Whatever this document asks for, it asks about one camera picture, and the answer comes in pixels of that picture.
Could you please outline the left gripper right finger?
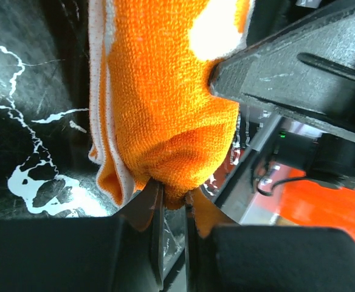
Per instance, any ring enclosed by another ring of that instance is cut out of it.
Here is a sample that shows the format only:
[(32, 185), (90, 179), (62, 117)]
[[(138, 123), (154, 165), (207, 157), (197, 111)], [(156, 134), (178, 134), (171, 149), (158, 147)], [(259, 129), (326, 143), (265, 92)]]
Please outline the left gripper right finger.
[(242, 226), (185, 197), (188, 291), (355, 291), (355, 241), (334, 228)]

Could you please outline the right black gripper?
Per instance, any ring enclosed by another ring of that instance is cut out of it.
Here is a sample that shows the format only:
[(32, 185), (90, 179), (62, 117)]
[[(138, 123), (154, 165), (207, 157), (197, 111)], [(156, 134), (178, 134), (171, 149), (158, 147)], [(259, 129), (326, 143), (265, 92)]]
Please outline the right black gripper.
[[(307, 137), (276, 126), (258, 150), (259, 194), (297, 181), (355, 190), (355, 1), (321, 1), (316, 9), (256, 1), (247, 47), (214, 68), (209, 87), (327, 132)], [(270, 181), (274, 164), (303, 174)]]

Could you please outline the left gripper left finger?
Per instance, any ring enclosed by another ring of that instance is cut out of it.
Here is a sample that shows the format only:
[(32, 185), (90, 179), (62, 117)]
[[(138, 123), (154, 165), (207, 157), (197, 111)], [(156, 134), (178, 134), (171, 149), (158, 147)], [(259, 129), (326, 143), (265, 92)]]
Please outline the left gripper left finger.
[(164, 187), (110, 217), (0, 220), (0, 291), (160, 291)]

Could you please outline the orange white patterned towel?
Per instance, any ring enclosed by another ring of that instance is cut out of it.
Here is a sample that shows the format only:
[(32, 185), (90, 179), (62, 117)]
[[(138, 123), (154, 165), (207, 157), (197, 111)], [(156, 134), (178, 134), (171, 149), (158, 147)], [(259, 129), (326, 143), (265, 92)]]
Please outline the orange white patterned towel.
[(245, 48), (253, 1), (89, 1), (89, 159), (117, 207), (155, 179), (182, 206), (222, 164), (239, 105), (213, 67)]

